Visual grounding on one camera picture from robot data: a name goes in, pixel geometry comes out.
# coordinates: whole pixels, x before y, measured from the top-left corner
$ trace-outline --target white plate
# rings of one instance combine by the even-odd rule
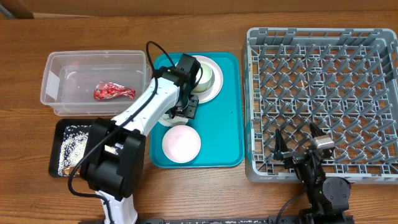
[[[201,55],[192,55],[192,56],[195,57],[199,62],[203,62],[208,66],[210,66],[215,76],[214,84],[209,90],[205,91],[204,93],[192,93],[198,96],[199,104],[206,103],[212,100],[214,97],[216,97],[217,94],[221,91],[224,82],[223,72],[221,71],[220,66],[218,66],[217,63],[212,59]]]

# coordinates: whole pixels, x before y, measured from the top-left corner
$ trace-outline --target black tray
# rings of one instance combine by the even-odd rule
[[[60,160],[61,145],[65,128],[70,125],[91,125],[95,119],[61,119],[55,126],[54,140],[52,143],[49,174],[52,177],[64,177],[58,175],[58,164]]]

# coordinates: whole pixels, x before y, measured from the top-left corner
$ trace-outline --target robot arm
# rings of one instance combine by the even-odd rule
[[[141,134],[147,136],[160,117],[178,103],[180,88],[165,78],[159,78],[158,82],[157,94],[133,121],[124,126],[124,129],[129,131],[138,130]],[[152,79],[148,89],[136,102],[126,111],[112,119],[116,122],[115,125],[121,125],[130,115],[136,112],[148,100],[153,91],[155,91],[155,78]]]
[[[195,117],[199,100],[190,93],[195,87],[199,69],[200,63],[194,57],[183,54],[176,67],[155,70],[148,89],[126,111],[111,121],[98,118],[91,125],[85,155],[124,124],[122,129],[118,128],[121,131],[100,150],[91,151],[80,169],[80,176],[87,181],[89,188],[109,201],[113,224],[134,224],[137,221],[132,193],[142,174],[146,136],[159,118],[165,113],[172,118]],[[125,124],[132,114],[136,114],[135,117]],[[123,149],[120,152],[107,150],[115,145],[123,146]],[[108,208],[104,201],[102,203],[105,223],[109,224]]]
[[[283,161],[285,169],[294,169],[302,181],[311,208],[302,209],[294,223],[354,224],[349,209],[350,183],[340,177],[326,177],[322,162],[332,156],[335,142],[316,124],[310,123],[311,145],[305,152],[290,152],[280,131],[275,131],[274,159]]]

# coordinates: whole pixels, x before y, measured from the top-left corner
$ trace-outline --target pink bowl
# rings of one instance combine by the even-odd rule
[[[163,152],[173,162],[184,163],[194,159],[200,151],[199,134],[191,127],[178,125],[163,137]]]

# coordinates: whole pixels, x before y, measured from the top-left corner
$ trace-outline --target wood grain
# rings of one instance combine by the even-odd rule
[[[144,50],[154,40],[168,52],[231,52],[240,61],[251,27],[385,27],[398,12],[311,12],[224,16],[148,16],[0,21],[0,223],[76,223],[103,216],[98,200],[78,198],[66,179],[48,175],[55,124],[39,92],[49,53]],[[152,50],[156,58],[160,52]],[[239,218],[276,215],[297,184],[256,184],[244,162],[230,169],[160,169],[146,149],[144,177],[134,194],[142,218]],[[89,192],[77,179],[77,190]],[[354,184],[348,214],[356,223],[396,223],[398,186]],[[302,197],[286,209],[307,207]]]
[[[19,0],[30,12],[81,16],[397,10],[396,0]]]

